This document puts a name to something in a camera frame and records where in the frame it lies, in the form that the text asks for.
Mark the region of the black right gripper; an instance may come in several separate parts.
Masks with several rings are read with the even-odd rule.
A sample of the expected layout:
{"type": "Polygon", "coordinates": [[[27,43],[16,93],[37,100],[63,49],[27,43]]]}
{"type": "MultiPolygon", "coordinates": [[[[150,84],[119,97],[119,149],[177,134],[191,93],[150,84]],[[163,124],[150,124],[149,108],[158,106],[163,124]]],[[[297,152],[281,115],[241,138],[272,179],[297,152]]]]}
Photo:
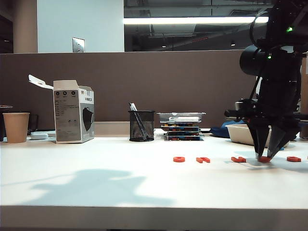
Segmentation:
{"type": "MultiPolygon", "coordinates": [[[[234,109],[227,109],[225,116],[229,119],[247,121],[253,139],[256,159],[263,155],[269,135],[269,123],[281,118],[308,121],[308,115],[296,111],[300,98],[301,83],[297,80],[273,82],[262,80],[256,99],[240,99],[234,109]]],[[[281,122],[271,125],[271,135],[267,157],[272,159],[276,153],[299,132],[296,122],[281,122]]]]}

